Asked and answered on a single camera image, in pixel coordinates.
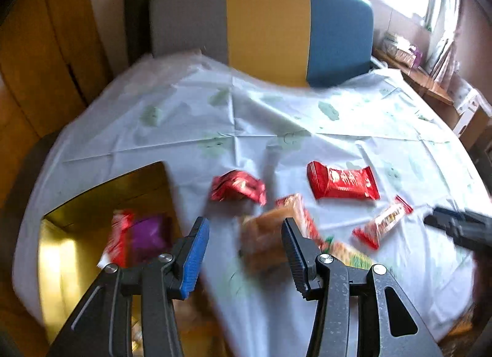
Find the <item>person's right hand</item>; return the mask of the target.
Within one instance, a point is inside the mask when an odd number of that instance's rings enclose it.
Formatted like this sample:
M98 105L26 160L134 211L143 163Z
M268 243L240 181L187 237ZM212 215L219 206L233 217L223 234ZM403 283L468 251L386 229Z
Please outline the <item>person's right hand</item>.
M474 262L472 324L473 327L484 328L491 317L491 254L476 251Z

